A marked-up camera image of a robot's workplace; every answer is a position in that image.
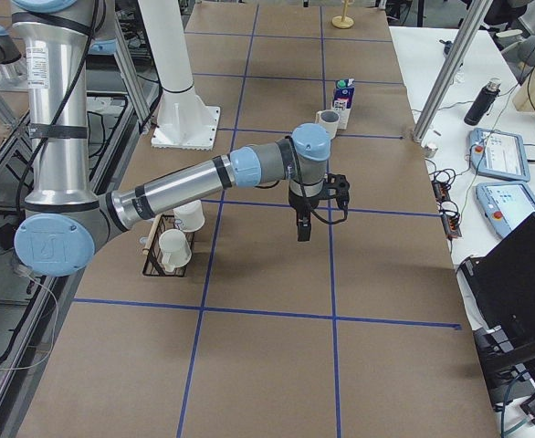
white cable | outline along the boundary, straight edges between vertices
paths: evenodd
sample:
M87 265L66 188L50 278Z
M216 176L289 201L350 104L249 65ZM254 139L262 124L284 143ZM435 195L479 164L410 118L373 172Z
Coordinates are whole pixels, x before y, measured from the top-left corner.
M52 292L52 290L50 290L50 288L48 288L45 285L43 285L42 283L40 283L34 277L32 277L30 275L25 276L25 277L28 278L31 282L33 282L35 285L39 286L42 289L45 289L48 292L48 294L52 297L52 299L55 301L55 315L54 315L55 322L53 323L52 332L50 334L50 348L48 349L47 354L41 360L39 360L38 362L33 363L32 365L29 365L27 367L0 368L0 371L30 370L32 368L35 368L38 365L40 365L41 363L43 363L44 361L46 361L50 357L50 353L52 353L52 350L55 347L55 336L56 336L56 332L57 332L57 322L58 322L58 313L59 313L57 297L55 297L55 294Z

metal rack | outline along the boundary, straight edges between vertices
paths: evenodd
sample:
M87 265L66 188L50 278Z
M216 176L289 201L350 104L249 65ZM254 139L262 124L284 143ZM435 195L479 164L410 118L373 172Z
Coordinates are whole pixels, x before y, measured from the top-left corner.
M146 263L143 265L142 274L145 276L178 276L183 277L186 275L186 268L188 265L183 267L177 267L174 271L167 272L164 270L162 265L162 251L158 245L158 239L162 233L166 230L171 230L173 228L178 229L174 221L174 216L172 214L162 214L160 221L156 226L156 231L153 234L152 244L148 248L148 254L146 255ZM193 250L194 245L194 233L184 233L186 236L186 242Z

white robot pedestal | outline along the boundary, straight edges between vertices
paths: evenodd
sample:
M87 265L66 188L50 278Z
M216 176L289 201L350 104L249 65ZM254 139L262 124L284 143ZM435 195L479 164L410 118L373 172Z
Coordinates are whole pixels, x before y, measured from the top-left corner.
M213 149L221 111L196 94L178 2L139 0L163 97L152 146Z

mug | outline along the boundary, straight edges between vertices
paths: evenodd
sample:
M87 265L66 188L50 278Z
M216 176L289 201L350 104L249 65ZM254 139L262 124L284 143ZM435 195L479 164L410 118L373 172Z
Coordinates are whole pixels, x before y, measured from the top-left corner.
M186 236L180 230L164 231L158 239L158 246L163 254L162 264L166 272L185 266L193 255Z
M318 123L322 128L324 128L329 133L329 137L332 140L337 135L339 118L338 112L332 109L326 109L324 111L317 111L314 123Z
M180 207L174 207L174 224L176 228L185 233L194 233L203 228L205 224L203 204L196 200Z

monitor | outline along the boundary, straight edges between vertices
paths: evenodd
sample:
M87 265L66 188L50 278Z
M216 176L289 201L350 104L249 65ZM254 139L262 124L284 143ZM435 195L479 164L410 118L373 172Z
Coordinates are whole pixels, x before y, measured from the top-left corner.
M535 340L535 213L474 267L474 290L485 321L501 326L513 346ZM525 363L535 380L535 360Z

